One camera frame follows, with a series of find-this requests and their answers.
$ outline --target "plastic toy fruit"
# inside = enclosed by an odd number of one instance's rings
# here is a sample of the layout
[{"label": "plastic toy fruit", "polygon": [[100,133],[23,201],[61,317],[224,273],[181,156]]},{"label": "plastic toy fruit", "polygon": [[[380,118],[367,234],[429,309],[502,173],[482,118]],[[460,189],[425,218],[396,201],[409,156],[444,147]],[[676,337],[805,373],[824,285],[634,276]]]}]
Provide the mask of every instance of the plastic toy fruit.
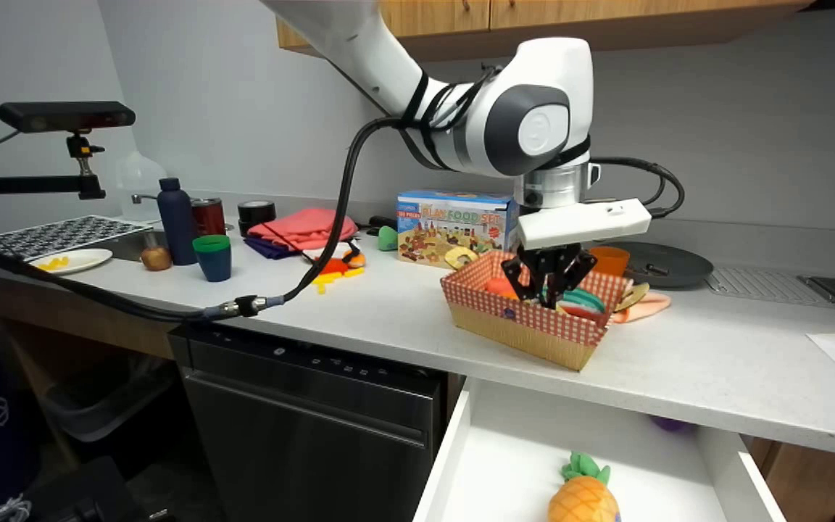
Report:
[{"label": "plastic toy fruit", "polygon": [[619,522],[618,502],[606,488],[611,468],[598,468],[592,456],[579,452],[569,457],[563,479],[547,522]]},{"label": "plastic toy fruit", "polygon": [[44,269],[44,273],[58,273],[58,269],[63,269],[67,263],[68,263],[67,254],[51,254],[51,259],[34,262],[34,266]]}]

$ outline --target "green cup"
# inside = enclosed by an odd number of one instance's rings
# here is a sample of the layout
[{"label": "green cup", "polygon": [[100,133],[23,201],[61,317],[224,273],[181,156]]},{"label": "green cup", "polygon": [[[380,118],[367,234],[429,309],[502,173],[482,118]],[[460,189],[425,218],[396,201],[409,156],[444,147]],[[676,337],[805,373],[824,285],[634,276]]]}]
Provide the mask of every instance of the green cup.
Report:
[{"label": "green cup", "polygon": [[209,282],[232,276],[232,241],[225,234],[199,234],[192,241],[192,249]]}]

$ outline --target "white drawer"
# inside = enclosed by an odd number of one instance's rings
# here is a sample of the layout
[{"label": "white drawer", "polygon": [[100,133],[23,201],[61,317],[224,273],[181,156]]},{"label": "white drawer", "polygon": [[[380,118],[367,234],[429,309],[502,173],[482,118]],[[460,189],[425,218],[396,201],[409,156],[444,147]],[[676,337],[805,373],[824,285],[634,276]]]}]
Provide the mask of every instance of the white drawer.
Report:
[{"label": "white drawer", "polygon": [[738,436],[467,379],[415,522],[541,522],[571,452],[611,468],[624,522],[786,520]]}]

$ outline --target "black dishwasher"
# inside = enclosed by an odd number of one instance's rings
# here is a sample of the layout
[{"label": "black dishwasher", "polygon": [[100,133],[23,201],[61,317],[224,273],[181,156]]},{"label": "black dishwasher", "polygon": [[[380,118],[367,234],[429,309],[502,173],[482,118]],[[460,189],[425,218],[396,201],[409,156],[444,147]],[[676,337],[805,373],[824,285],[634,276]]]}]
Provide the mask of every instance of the black dishwasher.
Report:
[{"label": "black dishwasher", "polygon": [[170,334],[228,522],[405,522],[447,373],[225,324]]}]

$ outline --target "blue bottle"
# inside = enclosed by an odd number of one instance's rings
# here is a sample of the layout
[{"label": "blue bottle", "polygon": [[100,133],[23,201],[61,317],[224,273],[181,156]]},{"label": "blue bottle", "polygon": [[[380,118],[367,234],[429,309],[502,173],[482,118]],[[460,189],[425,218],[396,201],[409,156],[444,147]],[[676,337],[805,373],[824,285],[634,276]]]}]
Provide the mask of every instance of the blue bottle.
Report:
[{"label": "blue bottle", "polygon": [[163,176],[160,179],[160,221],[164,231],[164,247],[174,263],[193,263],[192,241],[196,234],[193,218],[192,218],[192,201],[179,189],[179,176]]}]

